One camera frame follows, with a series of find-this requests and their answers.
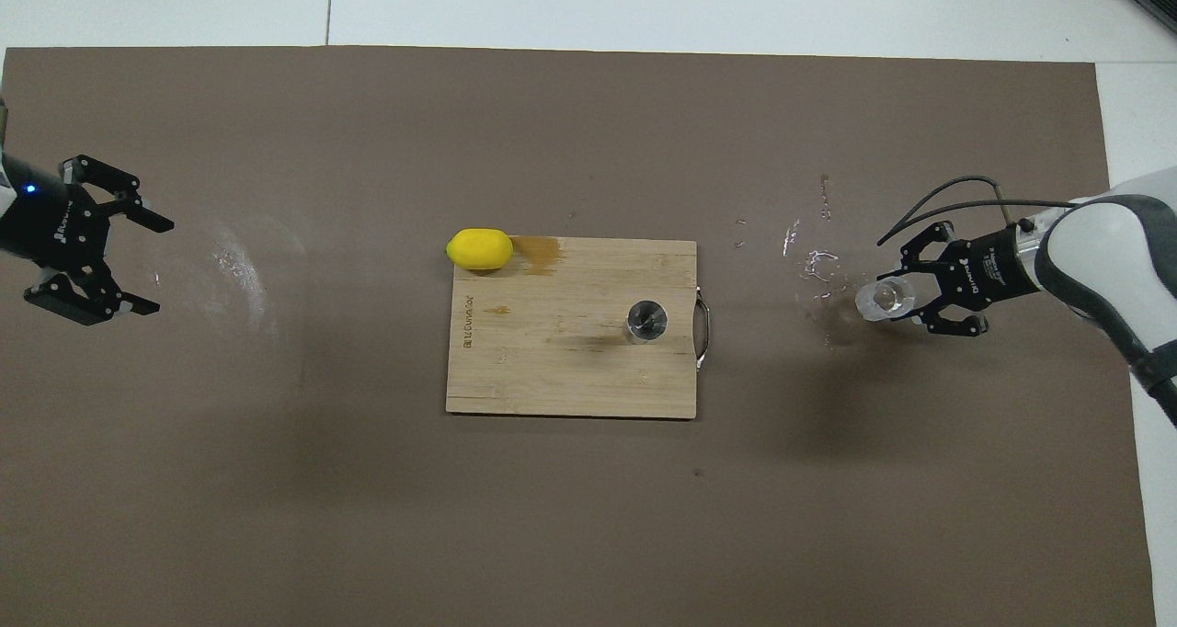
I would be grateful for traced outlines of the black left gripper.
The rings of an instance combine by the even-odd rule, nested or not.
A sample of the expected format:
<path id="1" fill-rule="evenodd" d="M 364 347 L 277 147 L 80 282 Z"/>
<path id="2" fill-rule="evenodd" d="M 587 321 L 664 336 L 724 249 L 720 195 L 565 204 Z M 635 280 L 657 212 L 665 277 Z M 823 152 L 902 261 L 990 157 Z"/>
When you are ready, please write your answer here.
<path id="1" fill-rule="evenodd" d="M 109 271 L 85 267 L 105 264 L 109 216 L 126 216 L 157 234 L 172 232 L 174 221 L 144 202 L 138 176 L 94 156 L 67 159 L 60 176 L 67 186 L 54 179 L 0 180 L 0 251 L 42 268 L 24 301 L 80 325 L 159 313 L 160 304 L 122 291 Z M 101 188 L 112 199 L 97 204 L 80 186 Z"/>

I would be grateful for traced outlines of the small clear glass cup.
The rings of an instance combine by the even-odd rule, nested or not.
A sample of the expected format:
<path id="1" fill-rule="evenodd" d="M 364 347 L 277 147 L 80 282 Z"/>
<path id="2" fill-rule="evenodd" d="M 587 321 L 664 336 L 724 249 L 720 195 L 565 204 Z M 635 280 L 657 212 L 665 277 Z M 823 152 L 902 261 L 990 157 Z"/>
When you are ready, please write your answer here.
<path id="1" fill-rule="evenodd" d="M 887 276 L 862 285 L 856 292 L 855 304 L 867 322 L 895 321 L 915 312 L 916 296 L 917 289 L 907 279 Z"/>

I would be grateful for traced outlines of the steel double jigger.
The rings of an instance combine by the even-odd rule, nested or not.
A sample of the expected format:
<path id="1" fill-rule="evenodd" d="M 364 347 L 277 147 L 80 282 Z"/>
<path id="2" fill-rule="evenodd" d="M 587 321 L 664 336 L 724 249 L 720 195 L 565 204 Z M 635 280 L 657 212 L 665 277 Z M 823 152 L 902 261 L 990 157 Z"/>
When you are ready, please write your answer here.
<path id="1" fill-rule="evenodd" d="M 631 305 L 625 318 L 625 334 L 631 345 L 647 345 L 669 329 L 669 313 L 661 304 L 641 300 Z"/>

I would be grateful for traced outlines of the brown table mat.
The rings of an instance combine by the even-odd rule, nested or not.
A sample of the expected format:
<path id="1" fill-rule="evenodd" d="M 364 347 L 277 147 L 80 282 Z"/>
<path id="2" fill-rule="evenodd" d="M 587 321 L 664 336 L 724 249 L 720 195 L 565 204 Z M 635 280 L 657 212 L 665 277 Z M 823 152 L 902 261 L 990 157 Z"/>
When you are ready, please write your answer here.
<path id="1" fill-rule="evenodd" d="M 91 154 L 86 328 L 0 256 L 0 626 L 1148 627 L 1129 372 L 1036 293 L 856 321 L 965 174 L 1104 191 L 1089 64 L 421 48 L 9 51 L 11 151 Z M 691 422 L 445 411 L 464 226 L 699 245 Z"/>

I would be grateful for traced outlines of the yellow lemon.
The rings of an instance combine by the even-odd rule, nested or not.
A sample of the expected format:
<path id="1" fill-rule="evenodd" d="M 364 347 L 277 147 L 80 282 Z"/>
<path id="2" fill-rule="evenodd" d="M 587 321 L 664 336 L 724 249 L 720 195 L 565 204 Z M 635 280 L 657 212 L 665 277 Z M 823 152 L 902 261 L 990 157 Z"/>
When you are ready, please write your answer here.
<path id="1" fill-rule="evenodd" d="M 465 228 L 445 247 L 455 267 L 465 271 L 498 271 L 511 261 L 514 253 L 512 238 L 493 228 Z"/>

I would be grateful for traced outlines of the bamboo cutting board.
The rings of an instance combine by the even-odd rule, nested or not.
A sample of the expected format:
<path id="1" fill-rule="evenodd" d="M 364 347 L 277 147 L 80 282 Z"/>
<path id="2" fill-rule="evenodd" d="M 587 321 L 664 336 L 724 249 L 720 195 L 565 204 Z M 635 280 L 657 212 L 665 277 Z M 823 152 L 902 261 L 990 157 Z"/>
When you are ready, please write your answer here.
<path id="1" fill-rule="evenodd" d="M 445 406 L 463 415 L 693 420 L 698 245 L 685 240 L 514 236 L 498 271 L 454 268 Z M 641 300 L 666 333 L 631 345 Z"/>

